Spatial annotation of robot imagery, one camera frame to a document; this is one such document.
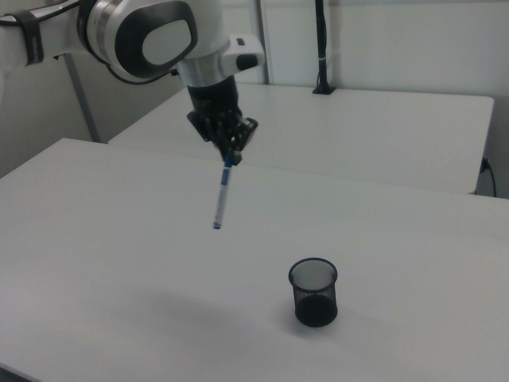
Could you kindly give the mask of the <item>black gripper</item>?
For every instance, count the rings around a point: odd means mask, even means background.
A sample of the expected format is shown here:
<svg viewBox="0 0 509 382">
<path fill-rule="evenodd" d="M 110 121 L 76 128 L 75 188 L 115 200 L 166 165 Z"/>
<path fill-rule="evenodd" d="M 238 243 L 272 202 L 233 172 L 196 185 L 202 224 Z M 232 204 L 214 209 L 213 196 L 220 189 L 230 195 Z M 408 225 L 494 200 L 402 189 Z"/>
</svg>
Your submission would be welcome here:
<svg viewBox="0 0 509 382">
<path fill-rule="evenodd" d="M 188 93 L 193 105 L 189 122 L 205 142 L 213 143 L 224 162 L 231 154 L 231 163 L 237 166 L 258 122 L 243 116 L 234 76 L 203 88 L 188 87 Z"/>
</svg>

